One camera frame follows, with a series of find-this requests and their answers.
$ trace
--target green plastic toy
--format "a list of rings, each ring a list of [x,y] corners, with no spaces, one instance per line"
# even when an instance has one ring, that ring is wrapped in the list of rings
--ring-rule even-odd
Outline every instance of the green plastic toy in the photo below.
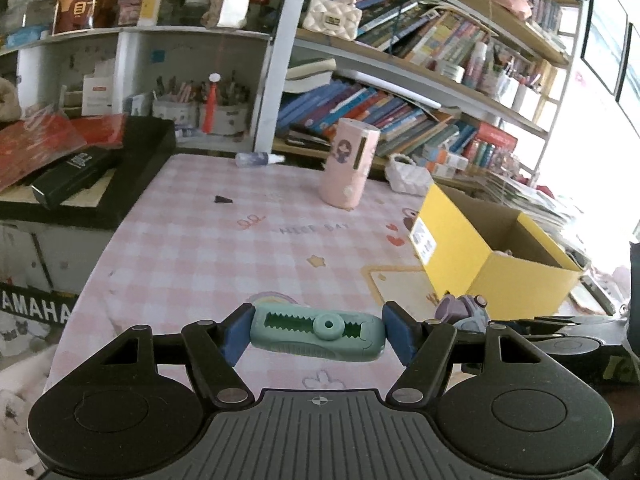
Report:
[[[373,361],[385,348],[385,326],[379,317],[359,312],[263,303],[255,308],[251,343],[271,352]]]

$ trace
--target white handbag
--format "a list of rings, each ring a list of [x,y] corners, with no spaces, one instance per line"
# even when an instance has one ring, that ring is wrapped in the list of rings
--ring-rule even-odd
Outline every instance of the white handbag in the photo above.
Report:
[[[385,166],[386,179],[396,193],[426,196],[433,184],[431,173],[427,168],[417,166],[406,155],[394,153]]]
[[[353,41],[358,35],[361,17],[362,11],[356,7],[356,0],[351,4],[311,0],[302,26],[312,32]]]

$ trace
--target pink thermos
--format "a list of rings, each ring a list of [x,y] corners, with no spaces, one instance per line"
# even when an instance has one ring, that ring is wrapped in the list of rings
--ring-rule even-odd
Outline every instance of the pink thermos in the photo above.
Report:
[[[351,210],[360,197],[371,169],[380,130],[353,119],[338,120],[331,152],[320,178],[320,198],[329,205]]]

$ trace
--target yellow box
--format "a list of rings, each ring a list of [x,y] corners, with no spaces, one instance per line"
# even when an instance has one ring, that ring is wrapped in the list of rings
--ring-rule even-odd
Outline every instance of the yellow box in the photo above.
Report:
[[[444,186],[431,186],[410,240],[438,297],[482,294],[492,319],[549,316],[582,274],[524,213]]]

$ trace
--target pink checkered tablecloth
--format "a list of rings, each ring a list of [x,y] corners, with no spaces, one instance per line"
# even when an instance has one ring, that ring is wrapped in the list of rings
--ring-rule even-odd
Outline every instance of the pink checkered tablecloth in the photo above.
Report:
[[[368,181],[351,212],[323,203],[318,171],[174,155],[102,254],[69,319],[47,387],[124,329],[175,333],[224,319],[245,301],[292,301],[380,315],[362,269],[416,266],[407,217],[422,200]],[[233,203],[216,203],[216,195]],[[164,375],[188,384],[182,367]],[[236,370],[262,388],[378,388],[403,368],[388,346],[370,363],[346,363],[249,348]]]

